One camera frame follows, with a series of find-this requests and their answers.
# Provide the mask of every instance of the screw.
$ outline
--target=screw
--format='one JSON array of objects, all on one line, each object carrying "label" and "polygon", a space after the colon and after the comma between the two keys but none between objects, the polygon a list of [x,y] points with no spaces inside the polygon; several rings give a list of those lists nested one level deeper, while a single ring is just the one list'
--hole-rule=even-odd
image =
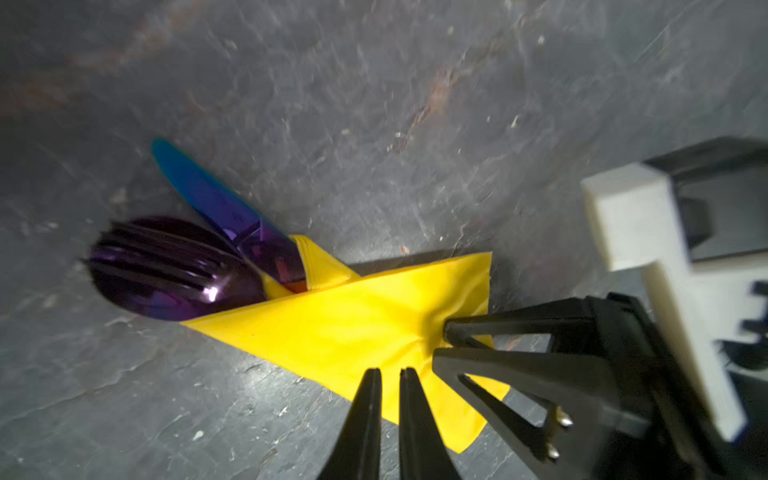
[{"label": "screw", "polygon": [[565,428],[568,428],[574,424],[573,419],[571,416],[565,412],[563,412],[563,409],[558,406],[557,410],[554,412],[554,417],[557,419],[558,423]]},{"label": "screw", "polygon": [[560,452],[558,452],[558,450],[551,443],[547,444],[547,457],[551,458],[552,460],[557,460],[560,458]]}]

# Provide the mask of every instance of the gray marble surface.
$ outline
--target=gray marble surface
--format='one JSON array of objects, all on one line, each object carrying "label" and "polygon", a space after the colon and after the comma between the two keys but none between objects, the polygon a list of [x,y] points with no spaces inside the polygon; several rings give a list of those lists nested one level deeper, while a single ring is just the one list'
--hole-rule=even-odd
[{"label": "gray marble surface", "polygon": [[[492,250],[501,310],[640,291],[603,273],[581,178],[768,127],[761,0],[0,9],[2,478],[314,478],[342,425],[323,387],[92,289],[108,219],[190,216],[156,136],[361,273]],[[531,477],[487,429],[453,458]]]}]

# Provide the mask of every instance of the yellow napkin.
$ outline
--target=yellow napkin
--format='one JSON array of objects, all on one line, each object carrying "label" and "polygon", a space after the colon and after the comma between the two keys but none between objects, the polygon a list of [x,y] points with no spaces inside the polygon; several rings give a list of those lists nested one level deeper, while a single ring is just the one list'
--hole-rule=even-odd
[{"label": "yellow napkin", "polygon": [[[295,236],[306,293],[265,278],[274,300],[182,322],[312,379],[352,400],[368,368],[382,372],[382,416],[397,423],[400,369],[422,381],[445,444],[464,451],[485,419],[432,372],[446,318],[488,312],[491,254],[477,253],[360,277],[310,239]],[[509,387],[475,378],[503,398]]]}]

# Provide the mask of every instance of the knife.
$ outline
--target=knife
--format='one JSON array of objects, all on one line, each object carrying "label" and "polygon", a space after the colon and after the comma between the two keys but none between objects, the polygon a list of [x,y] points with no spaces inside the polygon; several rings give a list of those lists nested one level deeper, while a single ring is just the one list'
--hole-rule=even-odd
[{"label": "knife", "polygon": [[176,191],[245,260],[288,290],[306,292],[306,272],[293,240],[168,141],[152,142],[152,153]]}]

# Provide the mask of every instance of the metallic fork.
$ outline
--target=metallic fork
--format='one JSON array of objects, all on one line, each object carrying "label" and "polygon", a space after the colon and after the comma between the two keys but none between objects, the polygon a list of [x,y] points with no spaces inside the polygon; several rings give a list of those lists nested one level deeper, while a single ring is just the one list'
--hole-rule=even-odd
[{"label": "metallic fork", "polygon": [[149,217],[111,226],[85,263],[112,303],[178,321],[266,300],[258,274],[193,223]]}]

